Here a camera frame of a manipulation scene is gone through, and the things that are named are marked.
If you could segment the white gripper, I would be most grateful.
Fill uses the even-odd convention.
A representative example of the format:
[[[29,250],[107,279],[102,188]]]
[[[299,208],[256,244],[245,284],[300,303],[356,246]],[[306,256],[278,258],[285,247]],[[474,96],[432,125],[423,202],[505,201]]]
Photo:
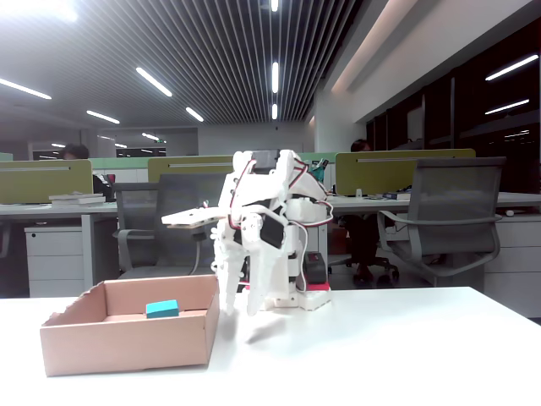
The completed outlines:
[[[247,313],[255,315],[265,302],[271,286],[274,266],[281,256],[287,220],[280,209],[271,210],[270,202],[245,206],[220,205],[219,226],[211,229],[215,258],[211,269],[220,289],[221,309],[228,315],[241,279],[243,263],[249,252],[249,296]]]

